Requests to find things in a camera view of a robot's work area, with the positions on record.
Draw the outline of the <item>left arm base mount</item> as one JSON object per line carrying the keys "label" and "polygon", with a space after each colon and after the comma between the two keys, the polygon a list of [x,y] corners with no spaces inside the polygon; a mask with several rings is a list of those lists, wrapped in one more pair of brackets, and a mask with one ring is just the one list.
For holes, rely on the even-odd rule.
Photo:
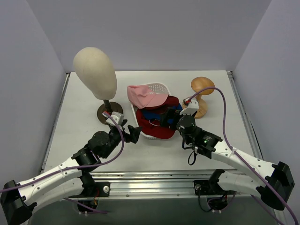
{"label": "left arm base mount", "polygon": [[92,209],[96,209],[99,205],[100,197],[108,197],[110,195],[110,182],[101,181],[96,182],[89,188],[85,188],[82,193],[79,194],[79,198],[87,198],[86,200],[79,200],[79,203],[88,206]]}

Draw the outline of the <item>wooden hat stand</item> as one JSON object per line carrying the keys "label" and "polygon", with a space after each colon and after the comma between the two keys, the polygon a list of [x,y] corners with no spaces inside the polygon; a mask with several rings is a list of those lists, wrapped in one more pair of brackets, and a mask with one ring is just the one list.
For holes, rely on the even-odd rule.
{"label": "wooden hat stand", "polygon": [[[191,88],[194,92],[198,92],[202,89],[208,87],[214,87],[214,86],[215,86],[214,82],[207,77],[197,77],[194,78],[191,82]],[[200,119],[206,114],[208,107],[206,102],[202,99],[202,96],[210,95],[213,91],[214,91],[213,89],[205,90],[200,92],[195,97],[198,102],[198,110],[195,115],[195,119]]]}

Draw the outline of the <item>dark round mannequin stand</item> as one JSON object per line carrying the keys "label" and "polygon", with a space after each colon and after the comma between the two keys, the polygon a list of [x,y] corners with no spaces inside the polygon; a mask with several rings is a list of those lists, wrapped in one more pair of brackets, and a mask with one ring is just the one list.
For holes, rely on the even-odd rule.
{"label": "dark round mannequin stand", "polygon": [[116,102],[112,102],[109,100],[103,100],[103,102],[104,103],[97,110],[97,118],[102,124],[107,125],[106,118],[102,113],[107,112],[111,115],[112,112],[118,112],[123,114],[123,109],[121,105]]}

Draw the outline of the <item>blue bucket hat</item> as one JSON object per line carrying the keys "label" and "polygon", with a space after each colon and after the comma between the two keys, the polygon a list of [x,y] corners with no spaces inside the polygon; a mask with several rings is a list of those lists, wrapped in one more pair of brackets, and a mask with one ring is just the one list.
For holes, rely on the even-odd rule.
{"label": "blue bucket hat", "polygon": [[148,111],[145,109],[141,110],[142,115],[144,116],[145,119],[152,121],[152,120],[158,120],[160,122],[160,115],[158,113],[154,113],[153,111]]}

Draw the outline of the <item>pink baseball cap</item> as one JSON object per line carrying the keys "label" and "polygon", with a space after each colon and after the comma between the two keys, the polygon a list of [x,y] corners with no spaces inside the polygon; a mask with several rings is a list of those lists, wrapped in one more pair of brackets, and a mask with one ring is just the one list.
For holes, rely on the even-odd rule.
{"label": "pink baseball cap", "polygon": [[132,105],[139,109],[162,105],[168,98],[168,93],[156,93],[147,85],[127,86],[127,97]]}

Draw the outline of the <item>aluminium rail frame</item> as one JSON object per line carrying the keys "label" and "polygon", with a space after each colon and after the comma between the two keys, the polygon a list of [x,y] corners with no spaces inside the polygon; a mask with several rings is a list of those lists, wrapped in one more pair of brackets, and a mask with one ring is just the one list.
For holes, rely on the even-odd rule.
{"label": "aluminium rail frame", "polygon": [[[222,135],[225,122],[229,142],[236,149],[262,160],[245,126],[241,104],[227,71],[123,71],[117,72],[118,89],[115,101],[123,107],[128,123],[135,126],[127,86],[162,83],[180,100],[191,96],[191,81],[199,76],[211,79],[218,91],[206,97],[207,114],[197,120],[202,129]],[[47,150],[44,169],[50,170],[76,153],[99,131],[108,131],[96,116],[99,101],[80,81],[75,72],[68,75],[58,120]],[[181,147],[181,136],[175,133],[168,140],[148,140],[141,136],[137,144],[126,144],[121,155],[116,149],[111,163],[92,172],[96,182],[110,182],[111,198],[190,197],[194,180],[206,180],[215,169],[223,169],[221,184],[240,193],[256,194],[258,183],[235,168],[199,155],[188,165],[190,150]]]}

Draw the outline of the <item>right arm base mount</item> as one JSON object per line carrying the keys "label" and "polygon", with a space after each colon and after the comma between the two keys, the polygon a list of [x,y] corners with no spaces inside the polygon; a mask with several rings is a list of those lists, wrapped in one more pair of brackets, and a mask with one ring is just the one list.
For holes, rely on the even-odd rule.
{"label": "right arm base mount", "polygon": [[[194,180],[194,190],[197,196],[198,205],[200,209],[205,213],[215,213],[221,214],[235,198],[236,191],[224,191],[221,188],[210,187],[208,180]],[[215,195],[216,197],[206,198],[206,207],[204,208],[204,203],[201,203],[201,196]]]}

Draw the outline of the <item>cream mannequin head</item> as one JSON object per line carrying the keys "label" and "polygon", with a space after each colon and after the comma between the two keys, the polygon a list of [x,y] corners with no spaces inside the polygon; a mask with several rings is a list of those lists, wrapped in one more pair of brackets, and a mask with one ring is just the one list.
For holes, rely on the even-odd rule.
{"label": "cream mannequin head", "polygon": [[85,47],[74,57],[75,73],[99,100],[111,100],[117,92],[115,69],[108,56],[98,48]]}

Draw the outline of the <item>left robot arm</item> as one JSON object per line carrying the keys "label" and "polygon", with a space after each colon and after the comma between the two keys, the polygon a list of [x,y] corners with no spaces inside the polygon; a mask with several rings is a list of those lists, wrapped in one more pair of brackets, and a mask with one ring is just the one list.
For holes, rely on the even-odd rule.
{"label": "left robot arm", "polygon": [[110,131],[96,132],[87,144],[55,168],[34,178],[7,182],[0,191],[0,204],[9,225],[20,225],[36,211],[60,199],[94,193],[95,182],[90,174],[104,165],[119,145],[137,143],[142,127],[110,126]]}

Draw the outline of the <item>dark red bucket hat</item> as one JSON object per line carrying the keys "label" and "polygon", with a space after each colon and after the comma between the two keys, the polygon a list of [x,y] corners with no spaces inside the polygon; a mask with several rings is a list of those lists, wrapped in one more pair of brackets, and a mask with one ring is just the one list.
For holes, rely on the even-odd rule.
{"label": "dark red bucket hat", "polygon": [[153,111],[154,113],[162,114],[164,113],[169,107],[172,109],[182,109],[179,99],[174,96],[168,96],[166,101],[159,105],[159,106],[153,106],[153,107],[145,107],[145,110]]}

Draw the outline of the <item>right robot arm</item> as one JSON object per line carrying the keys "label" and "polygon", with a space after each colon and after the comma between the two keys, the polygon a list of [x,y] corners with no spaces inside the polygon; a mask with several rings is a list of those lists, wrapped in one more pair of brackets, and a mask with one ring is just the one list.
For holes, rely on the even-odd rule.
{"label": "right robot arm", "polygon": [[194,116],[183,110],[167,108],[160,118],[160,124],[179,131],[183,149],[192,149],[193,157],[202,155],[235,168],[258,183],[255,189],[265,204],[276,210],[286,208],[295,186],[287,164],[281,161],[277,164],[267,162],[233,148],[226,138],[198,127]]}

